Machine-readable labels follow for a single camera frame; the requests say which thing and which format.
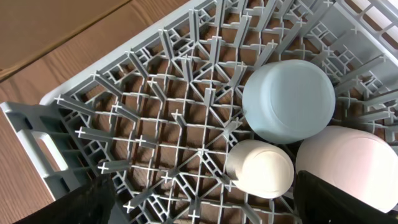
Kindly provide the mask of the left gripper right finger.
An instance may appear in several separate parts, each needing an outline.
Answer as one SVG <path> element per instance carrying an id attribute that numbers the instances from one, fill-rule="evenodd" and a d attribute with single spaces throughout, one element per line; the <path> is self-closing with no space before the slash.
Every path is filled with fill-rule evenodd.
<path id="1" fill-rule="evenodd" d="M 294 204 L 303 223 L 397 224 L 397 219 L 301 170 L 294 185 Z"/>

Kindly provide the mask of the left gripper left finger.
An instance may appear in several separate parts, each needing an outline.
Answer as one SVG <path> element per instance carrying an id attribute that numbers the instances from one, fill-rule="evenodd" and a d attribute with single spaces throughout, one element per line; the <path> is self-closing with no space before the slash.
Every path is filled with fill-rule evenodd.
<path id="1" fill-rule="evenodd" d="M 113 180 L 103 174 L 15 224 L 105 224 L 115 203 Z"/>

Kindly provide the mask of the pink bowl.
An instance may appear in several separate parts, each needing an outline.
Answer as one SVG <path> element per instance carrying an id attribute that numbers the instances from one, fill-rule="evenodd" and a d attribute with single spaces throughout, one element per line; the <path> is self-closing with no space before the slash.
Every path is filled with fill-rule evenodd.
<path id="1" fill-rule="evenodd" d="M 397 205 L 397 154 L 366 131 L 327 126 L 302 142 L 295 169 L 305 170 L 384 213 Z"/>

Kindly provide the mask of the white cup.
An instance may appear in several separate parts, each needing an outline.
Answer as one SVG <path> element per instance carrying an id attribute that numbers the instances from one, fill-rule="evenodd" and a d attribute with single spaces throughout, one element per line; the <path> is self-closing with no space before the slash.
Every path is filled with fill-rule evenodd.
<path id="1" fill-rule="evenodd" d="M 294 180 L 291 158 L 281 148 L 248 139 L 235 145 L 226 158 L 226 173 L 239 190 L 261 198 L 277 198 Z"/>

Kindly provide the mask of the light blue bowl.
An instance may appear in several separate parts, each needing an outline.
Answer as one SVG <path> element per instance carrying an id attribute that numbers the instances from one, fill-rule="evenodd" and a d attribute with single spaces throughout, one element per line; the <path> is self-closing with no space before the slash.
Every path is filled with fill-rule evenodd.
<path id="1" fill-rule="evenodd" d="M 335 91 L 326 73 L 304 60 L 258 68 L 243 90 L 244 116 L 261 138 L 290 144 L 316 135 L 330 122 Z"/>

